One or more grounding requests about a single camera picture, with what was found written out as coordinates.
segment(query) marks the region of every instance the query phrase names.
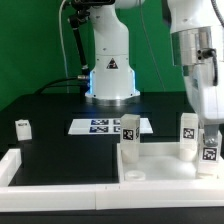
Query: warning label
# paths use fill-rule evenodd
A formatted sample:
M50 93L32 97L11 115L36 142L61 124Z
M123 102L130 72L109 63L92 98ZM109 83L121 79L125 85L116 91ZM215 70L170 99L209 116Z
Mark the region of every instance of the warning label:
M113 58L111 59L109 65L107 66L107 69L118 69L117 64Z

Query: black table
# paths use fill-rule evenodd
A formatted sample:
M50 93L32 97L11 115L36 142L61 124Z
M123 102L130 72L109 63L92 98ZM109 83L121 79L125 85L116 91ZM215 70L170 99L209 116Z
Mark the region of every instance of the black table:
M24 95L0 112L0 157L22 150L22 165L10 186L117 183L119 135L70 136L72 119L149 118L153 134L141 142L179 141L180 118L192 112L185 93L142 93L140 103L123 107L86 104L79 94ZM18 142L15 121L28 119L31 141ZM224 208L159 208L106 211L0 213L0 223L223 223Z

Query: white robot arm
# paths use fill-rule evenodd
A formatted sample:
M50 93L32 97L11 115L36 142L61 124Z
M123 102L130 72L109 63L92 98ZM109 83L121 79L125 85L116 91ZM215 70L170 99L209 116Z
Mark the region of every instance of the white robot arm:
M128 28L117 18L115 9L139 5L139 0L76 0L78 10L88 7L95 37L95 67L90 72L87 102L100 105L124 105L136 101L135 72L129 65Z
M175 65L183 66L187 96L204 128L204 142L217 146L224 123L224 1L168 0Z

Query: cable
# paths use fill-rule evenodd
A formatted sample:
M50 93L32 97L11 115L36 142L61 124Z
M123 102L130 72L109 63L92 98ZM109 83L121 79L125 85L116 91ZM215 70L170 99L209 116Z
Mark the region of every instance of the cable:
M62 54L63 54L63 60L64 60L64 68L65 68L65 75L66 78L68 79L68 64L67 64L67 58L66 58L66 54L65 54L65 46L64 46L64 38L63 38L63 30L62 30L62 10L64 7L64 4L66 3L67 0L63 0L59 9L59 14L58 14L58 18L59 18L59 33L60 33L60 41L61 41L61 49L62 49Z
M214 64L214 80L213 80L213 85L217 86L218 85L218 74L219 74L219 70L218 70L218 61L217 61L217 55L216 52L213 50L211 52L212 54L212 59L213 59L213 64Z
M215 11L216 16L218 17L218 19L219 19L221 25L222 25L223 28L224 28L224 20L223 20L223 17L222 17L222 15L221 15L220 11L219 11L219 8L218 8L218 5L217 5L217 3L216 3L216 0L211 0L211 3L212 3L212 6L213 6L213 9L214 9L214 11Z
M77 80L77 77L66 78L66 79L57 79L55 81L49 82L48 84L44 85L43 87L38 89L34 94L41 94L46 88L49 88L50 86L52 86L54 84L57 84L57 83L60 83L60 82L68 82L68 81L72 81L72 80Z
M157 62L156 62L156 58L155 58L155 55L154 55L153 50L152 50L151 42L150 42L150 39L149 39L147 30L146 30L144 16L143 16L143 10L142 10L142 0L139 0L139 7L140 7L140 15L141 15L142 27L143 27L143 30L144 30L144 33L145 33L147 45L148 45L148 48L149 48L149 53L152 56L152 59L153 59L153 63L154 63L155 69L156 69L157 76L158 76L159 81L160 81L160 84L161 84L161 86L163 88L163 92L166 92L166 89L165 89L165 86L164 86L164 83L163 83L163 80L162 80L162 77L161 77L161 74L160 74L160 71L159 71Z

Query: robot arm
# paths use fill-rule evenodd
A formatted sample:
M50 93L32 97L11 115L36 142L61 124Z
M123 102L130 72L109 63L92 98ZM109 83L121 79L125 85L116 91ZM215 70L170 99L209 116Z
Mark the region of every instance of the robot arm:
M174 64L183 67L187 96L204 128L204 142L218 144L224 123L224 29L210 0L167 0ZM224 15L224 2L217 0ZM169 22L169 14L164 13Z

